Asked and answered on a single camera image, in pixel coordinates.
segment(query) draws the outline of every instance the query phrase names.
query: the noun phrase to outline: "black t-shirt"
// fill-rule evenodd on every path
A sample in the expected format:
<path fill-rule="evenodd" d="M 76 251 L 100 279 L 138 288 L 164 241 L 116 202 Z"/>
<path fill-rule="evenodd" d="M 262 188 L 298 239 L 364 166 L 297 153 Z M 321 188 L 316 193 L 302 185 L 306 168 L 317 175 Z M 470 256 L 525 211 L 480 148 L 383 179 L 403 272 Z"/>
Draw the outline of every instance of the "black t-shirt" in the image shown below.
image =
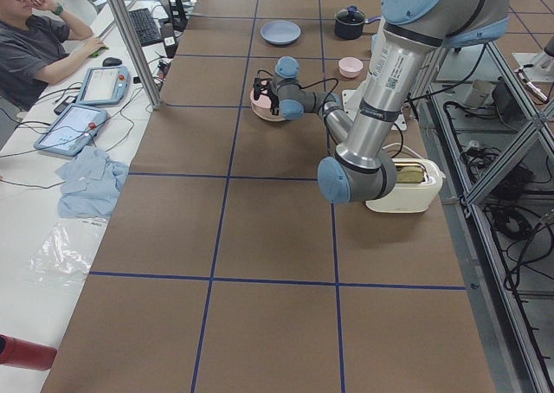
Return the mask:
<path fill-rule="evenodd" d="M 0 21 L 0 96 L 29 110 L 48 85 L 35 80 L 41 68 L 68 56 L 61 45 L 69 26 L 46 16 L 27 20 L 29 30 Z"/>

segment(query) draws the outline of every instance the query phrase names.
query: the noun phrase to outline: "keyboard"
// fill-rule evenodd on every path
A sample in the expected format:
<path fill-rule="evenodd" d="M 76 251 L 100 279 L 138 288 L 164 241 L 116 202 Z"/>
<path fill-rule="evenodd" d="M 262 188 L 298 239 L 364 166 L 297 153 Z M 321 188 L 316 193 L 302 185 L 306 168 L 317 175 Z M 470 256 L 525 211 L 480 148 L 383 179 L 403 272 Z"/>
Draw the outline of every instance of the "keyboard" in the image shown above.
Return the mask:
<path fill-rule="evenodd" d="M 148 8 L 130 10 L 129 17 L 131 18 L 132 26 L 137 32 L 138 40 L 142 47 L 162 41 L 158 26 Z"/>

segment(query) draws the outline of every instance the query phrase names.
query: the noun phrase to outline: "white table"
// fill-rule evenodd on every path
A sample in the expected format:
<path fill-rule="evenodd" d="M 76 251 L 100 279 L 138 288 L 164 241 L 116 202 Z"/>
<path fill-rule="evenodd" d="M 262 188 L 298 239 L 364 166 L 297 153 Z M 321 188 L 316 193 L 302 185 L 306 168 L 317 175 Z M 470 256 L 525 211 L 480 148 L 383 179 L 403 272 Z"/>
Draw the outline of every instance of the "white table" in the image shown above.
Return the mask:
<path fill-rule="evenodd" d="M 137 2 L 133 8 L 149 6 L 152 7 L 152 3 Z M 156 8 L 153 13 L 160 14 L 163 10 Z M 105 7 L 93 22 L 94 33 L 100 34 L 112 20 L 111 11 Z M 48 87 L 44 94 L 82 81 L 88 68 L 100 67 L 104 58 L 108 56 L 120 58 L 123 65 L 129 68 L 131 77 L 136 76 L 130 55 L 116 26 L 104 40 L 109 50 L 97 58 L 89 59 L 73 76 L 58 85 Z M 158 54 L 164 55 L 161 43 L 143 50 L 147 61 L 158 57 Z M 156 61 L 151 64 L 152 69 L 156 66 Z M 140 85 L 131 84 L 121 103 L 108 107 L 107 111 L 115 114 L 137 87 Z M 39 100 L 39 103 L 30 109 L 24 121 L 54 121 L 56 115 L 53 109 L 57 97 L 59 96 L 55 95 L 44 101 Z M 108 152 L 111 159 L 125 164 L 131 163 L 150 118 L 150 112 L 148 99 L 145 93 L 141 92 L 124 111 L 125 116 L 131 119 L 135 126 L 129 138 Z M 110 148 L 126 135 L 130 126 L 131 123 L 121 115 L 115 116 L 104 126 L 95 139 L 95 144 L 100 149 Z M 29 151 L 33 149 L 37 138 L 38 134 L 30 129 L 18 128 L 0 151 L 0 155 Z M 68 160 L 70 158 L 58 158 L 54 154 L 41 152 L 0 158 L 0 175 L 4 180 L 14 183 L 48 186 L 61 181 L 55 170 Z M 60 196 L 59 186 L 50 190 L 38 190 L 0 183 L 0 333 L 56 348 L 60 345 L 68 326 L 80 289 L 68 291 L 61 287 L 33 284 L 28 280 L 27 268 L 29 260 L 59 221 L 56 205 Z M 37 393 L 47 375 L 47 371 L 0 365 L 0 391 Z"/>

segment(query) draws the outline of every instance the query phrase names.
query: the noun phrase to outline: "black mouse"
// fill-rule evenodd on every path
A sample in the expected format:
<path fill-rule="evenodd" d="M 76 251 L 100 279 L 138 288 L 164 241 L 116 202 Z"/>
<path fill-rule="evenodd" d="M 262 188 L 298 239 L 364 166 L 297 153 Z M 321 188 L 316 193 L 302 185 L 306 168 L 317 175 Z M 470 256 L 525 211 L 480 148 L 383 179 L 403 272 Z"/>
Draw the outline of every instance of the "black mouse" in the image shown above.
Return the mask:
<path fill-rule="evenodd" d="M 115 57 L 107 57 L 102 62 L 103 67 L 118 66 L 120 64 L 121 64 L 121 60 L 119 58 L 115 58 Z"/>

